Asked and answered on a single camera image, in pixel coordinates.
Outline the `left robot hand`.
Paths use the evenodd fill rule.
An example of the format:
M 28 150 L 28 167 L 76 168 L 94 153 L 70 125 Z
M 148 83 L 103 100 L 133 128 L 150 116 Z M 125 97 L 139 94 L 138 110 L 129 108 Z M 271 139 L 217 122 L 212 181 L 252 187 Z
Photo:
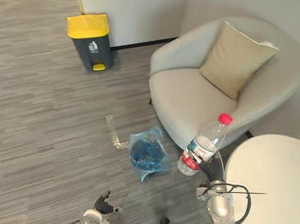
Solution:
M 120 213 L 123 208 L 120 206 L 114 207 L 110 205 L 106 200 L 110 197 L 111 191 L 107 191 L 105 194 L 101 195 L 94 204 L 94 210 L 101 213 L 102 215 Z

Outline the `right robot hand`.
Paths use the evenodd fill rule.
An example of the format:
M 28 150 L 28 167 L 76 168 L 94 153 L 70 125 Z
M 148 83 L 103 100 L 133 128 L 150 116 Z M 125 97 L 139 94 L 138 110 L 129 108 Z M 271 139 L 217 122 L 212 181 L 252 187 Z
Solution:
M 197 163 L 209 181 L 224 180 L 224 165 L 219 152 L 215 153 L 208 161 L 204 161 L 202 158 L 194 155 L 193 161 Z

